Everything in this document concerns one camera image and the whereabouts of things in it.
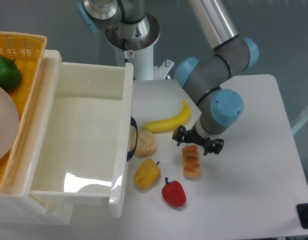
woven basket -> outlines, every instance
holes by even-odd
[[[11,149],[0,159],[0,192],[13,164],[15,150],[35,89],[37,72],[46,43],[47,37],[45,36],[0,31],[0,56],[15,59],[15,63],[22,74],[20,84],[7,92],[16,105],[19,126]]]

white plastic bin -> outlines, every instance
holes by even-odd
[[[44,202],[122,212],[132,109],[132,64],[62,63],[30,194]]]

white table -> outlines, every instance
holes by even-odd
[[[141,128],[146,121],[176,114],[186,99],[192,116],[200,112],[175,80],[135,82],[133,116]],[[0,239],[206,239],[236,240],[308,235],[296,205],[308,203],[308,187],[277,82],[271,75],[237,76],[223,88],[244,99],[244,112],[221,136],[219,155],[201,152],[199,180],[183,177],[181,149],[172,133],[156,134],[162,175],[140,192],[133,175],[142,159],[130,160],[123,214],[111,219],[98,206],[76,205],[69,225],[0,222]],[[173,209],[162,196],[164,177],[181,182],[187,195],[182,209]]]

gray floor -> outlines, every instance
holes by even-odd
[[[0,31],[42,34],[47,49],[60,51],[64,62],[115,65],[104,33],[92,35],[76,10],[78,0],[0,0]],[[308,104],[308,0],[225,0],[242,37],[252,38],[260,58],[244,74],[276,77],[291,125]],[[147,11],[160,23],[154,64],[175,64],[213,53],[185,0],[147,0]],[[295,135],[308,177],[308,123]]]

yellow banana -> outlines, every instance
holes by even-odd
[[[187,105],[187,102],[184,99],[182,100],[182,104],[183,107],[177,115],[163,120],[148,122],[144,124],[142,128],[150,130],[154,134],[175,130],[179,125],[182,125],[187,122],[190,117],[191,111],[189,106]]]

